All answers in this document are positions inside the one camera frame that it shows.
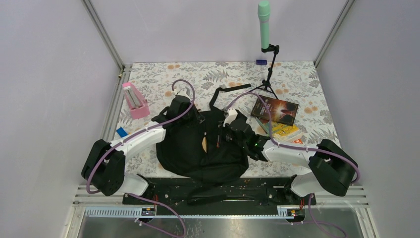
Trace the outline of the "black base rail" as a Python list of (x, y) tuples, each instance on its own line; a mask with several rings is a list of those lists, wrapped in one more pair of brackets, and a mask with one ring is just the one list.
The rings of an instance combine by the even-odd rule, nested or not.
[(191, 178), (148, 178), (144, 198), (164, 203), (180, 215), (275, 215), (277, 207), (316, 205), (286, 190), (288, 178), (241, 178), (219, 186)]

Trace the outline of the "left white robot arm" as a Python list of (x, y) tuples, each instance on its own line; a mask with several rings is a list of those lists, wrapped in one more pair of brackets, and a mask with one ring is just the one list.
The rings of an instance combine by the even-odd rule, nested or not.
[(143, 128), (111, 142), (97, 140), (81, 172), (86, 180), (86, 191), (105, 196), (127, 193), (143, 204), (151, 202), (154, 191), (149, 183), (140, 175), (126, 172), (125, 165), (148, 147), (163, 142), (169, 135), (168, 128), (186, 120), (194, 106), (194, 96), (176, 95), (171, 105)]

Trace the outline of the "floral table mat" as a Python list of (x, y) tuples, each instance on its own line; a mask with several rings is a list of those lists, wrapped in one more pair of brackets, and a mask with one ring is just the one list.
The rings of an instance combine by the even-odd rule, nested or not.
[[(253, 89), (266, 78), (269, 67), (269, 65), (256, 65), (251, 61), (135, 63), (131, 68), (128, 82), (147, 99), (150, 115), (142, 119), (132, 119), (127, 103), (123, 99), (116, 128), (122, 127), (128, 134), (143, 128), (152, 117), (169, 106), (174, 97), (171, 85), (177, 79), (187, 80), (193, 85), (197, 109), (207, 111), (210, 109), (209, 102), (217, 88), (251, 84)], [(274, 63), (270, 83), (279, 99), (299, 105), (294, 124), (303, 132), (302, 141), (305, 145), (318, 144), (322, 139), (330, 139), (341, 146), (312, 61)], [(220, 92), (214, 105), (223, 109), (234, 98), (248, 90), (250, 89)], [(250, 113), (256, 100), (256, 96), (247, 95), (233, 105), (248, 117), (247, 123), (252, 125), (255, 132), (258, 124), (250, 117)], [(181, 178), (162, 167), (156, 157), (154, 145), (127, 162), (125, 169), (128, 173), (150, 178)], [(242, 178), (290, 177), (307, 172), (308, 169), (296, 164), (249, 159), (249, 168)]]

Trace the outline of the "orange spiral notebook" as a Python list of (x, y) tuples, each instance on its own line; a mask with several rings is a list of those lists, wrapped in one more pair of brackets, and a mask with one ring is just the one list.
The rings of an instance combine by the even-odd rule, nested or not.
[(204, 152), (207, 153), (207, 138), (206, 137), (202, 139), (202, 147), (203, 147)]

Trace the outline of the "orange cover booklet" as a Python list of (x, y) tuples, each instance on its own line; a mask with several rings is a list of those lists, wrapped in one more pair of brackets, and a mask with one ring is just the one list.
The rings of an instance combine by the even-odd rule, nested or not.
[(302, 139), (294, 140), (293, 143), (296, 143), (296, 144), (304, 144), (303, 141), (302, 141)]

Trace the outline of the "green microphone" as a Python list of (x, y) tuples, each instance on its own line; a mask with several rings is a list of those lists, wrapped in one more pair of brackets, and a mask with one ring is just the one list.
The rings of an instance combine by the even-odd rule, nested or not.
[(269, 48), (269, 18), (270, 18), (270, 3), (267, 0), (262, 0), (258, 4), (258, 18), (260, 21), (260, 39), (261, 50), (267, 52)]

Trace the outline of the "colourful toy block train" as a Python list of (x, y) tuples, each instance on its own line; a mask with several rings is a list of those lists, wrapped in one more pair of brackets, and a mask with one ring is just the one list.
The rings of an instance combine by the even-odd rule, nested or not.
[(118, 129), (116, 129), (116, 133), (121, 137), (126, 137), (128, 135), (127, 131), (125, 129), (123, 129), (122, 127), (119, 127)]

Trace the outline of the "dark cover book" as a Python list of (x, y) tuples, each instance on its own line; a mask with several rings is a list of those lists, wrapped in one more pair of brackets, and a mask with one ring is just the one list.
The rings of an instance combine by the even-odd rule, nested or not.
[(260, 95), (261, 99), (268, 106), (266, 109), (261, 100), (257, 99), (251, 111), (251, 116), (268, 121), (293, 126), (299, 105), (283, 100), (275, 99)]

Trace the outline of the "black fabric student bag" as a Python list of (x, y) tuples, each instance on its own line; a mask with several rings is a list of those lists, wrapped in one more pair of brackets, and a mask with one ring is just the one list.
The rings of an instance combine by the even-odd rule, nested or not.
[(156, 144), (157, 159), (164, 169), (202, 184), (187, 196), (191, 206), (210, 204), (228, 199), (226, 194), (199, 197), (225, 183), (238, 180), (248, 169), (252, 130), (247, 118), (238, 113), (234, 120), (238, 130), (225, 123), (225, 111), (214, 106), (220, 91), (230, 92), (250, 87), (250, 84), (217, 88), (210, 100), (210, 110), (199, 112), (196, 107), (166, 124), (165, 138)]

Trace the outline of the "black microphone tripod stand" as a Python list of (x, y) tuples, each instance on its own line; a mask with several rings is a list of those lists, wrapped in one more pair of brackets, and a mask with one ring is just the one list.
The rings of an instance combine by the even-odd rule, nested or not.
[(262, 84), (258, 87), (255, 87), (254, 89), (250, 90), (249, 92), (253, 92), (253, 91), (256, 91), (256, 90), (262, 90), (262, 91), (265, 91), (265, 92), (268, 92), (268, 93), (272, 94), (275, 97), (275, 99), (278, 99), (278, 96), (276, 95), (275, 91), (271, 87), (270, 80), (271, 80), (271, 77), (272, 77), (276, 56), (279, 54), (279, 45), (269, 44), (267, 48), (265, 48), (265, 49), (261, 48), (261, 52), (262, 53), (273, 52), (273, 58), (272, 58), (272, 61), (271, 61), (271, 65), (267, 69), (268, 70), (267, 77), (266, 77), (266, 79), (262, 80)]

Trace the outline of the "pink metronome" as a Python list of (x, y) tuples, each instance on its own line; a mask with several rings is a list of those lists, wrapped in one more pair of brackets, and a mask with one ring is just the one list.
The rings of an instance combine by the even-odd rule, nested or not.
[(147, 100), (132, 83), (123, 83), (122, 89), (132, 119), (141, 119), (150, 115)]

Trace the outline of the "yellow green children book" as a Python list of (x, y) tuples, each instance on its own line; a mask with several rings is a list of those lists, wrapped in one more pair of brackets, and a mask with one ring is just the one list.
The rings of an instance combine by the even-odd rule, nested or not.
[[(257, 132), (265, 136), (269, 136), (269, 123), (267, 120), (255, 119), (258, 124)], [(297, 139), (302, 139), (303, 132), (296, 126), (288, 126), (281, 123), (272, 123), (272, 136), (279, 142), (292, 142)]]

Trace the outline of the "small blue box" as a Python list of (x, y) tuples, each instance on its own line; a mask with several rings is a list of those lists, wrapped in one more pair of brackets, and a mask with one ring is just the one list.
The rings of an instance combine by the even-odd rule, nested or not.
[(257, 65), (267, 65), (267, 60), (263, 59), (257, 59), (256, 60)]

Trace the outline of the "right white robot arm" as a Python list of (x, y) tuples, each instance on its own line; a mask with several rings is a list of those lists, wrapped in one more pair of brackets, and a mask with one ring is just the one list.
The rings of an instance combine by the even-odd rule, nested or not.
[(285, 185), (284, 198), (297, 204), (303, 197), (321, 191), (345, 196), (350, 185), (360, 177), (357, 163), (332, 141), (324, 139), (317, 146), (277, 142), (269, 136), (254, 133), (238, 111), (223, 110), (222, 126), (227, 142), (236, 143), (247, 156), (256, 161), (283, 162), (307, 168), (310, 172), (292, 176)]

